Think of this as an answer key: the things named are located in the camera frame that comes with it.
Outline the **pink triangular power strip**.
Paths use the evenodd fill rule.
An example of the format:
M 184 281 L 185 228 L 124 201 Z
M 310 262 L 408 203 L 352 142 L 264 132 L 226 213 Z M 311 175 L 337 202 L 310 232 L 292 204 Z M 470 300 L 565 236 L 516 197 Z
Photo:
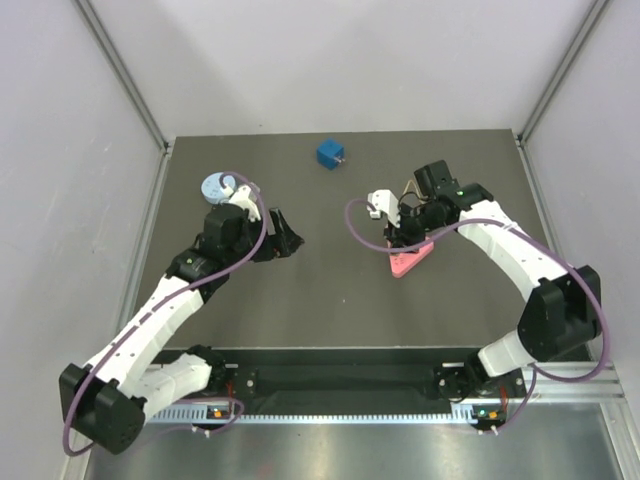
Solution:
M 394 278 L 402 278 L 434 249 L 433 244 L 421 247 L 417 251 L 407 253 L 394 253 L 389 255 L 391 274 Z

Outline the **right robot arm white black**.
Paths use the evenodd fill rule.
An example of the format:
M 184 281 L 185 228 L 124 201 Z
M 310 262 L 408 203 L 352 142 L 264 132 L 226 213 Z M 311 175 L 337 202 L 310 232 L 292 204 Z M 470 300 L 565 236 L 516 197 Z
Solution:
M 421 203 L 400 202 L 385 232 L 394 247 L 415 245 L 444 227 L 477 246 L 513 282 L 525 301 L 517 326 L 472 354 L 467 384 L 487 396 L 504 374 L 536 362 L 553 360 L 601 334 L 597 314 L 600 278 L 590 266 L 563 266 L 540 251 L 478 183 L 462 186 L 443 160 L 414 172 Z

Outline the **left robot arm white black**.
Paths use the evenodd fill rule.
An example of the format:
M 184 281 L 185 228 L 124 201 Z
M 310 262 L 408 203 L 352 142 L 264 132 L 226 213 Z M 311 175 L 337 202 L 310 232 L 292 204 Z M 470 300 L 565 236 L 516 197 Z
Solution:
M 149 366 L 182 324 L 200 310 L 248 261 L 287 258 L 304 243 L 277 208 L 269 211 L 274 231 L 248 209 L 215 205 L 194 243 L 176 255 L 155 290 L 111 343 L 84 365 L 60 374 L 63 433 L 77 431 L 117 455 L 127 450 L 159 411 L 201 392 L 216 396 L 226 387 L 222 357 L 196 345 L 156 372 Z

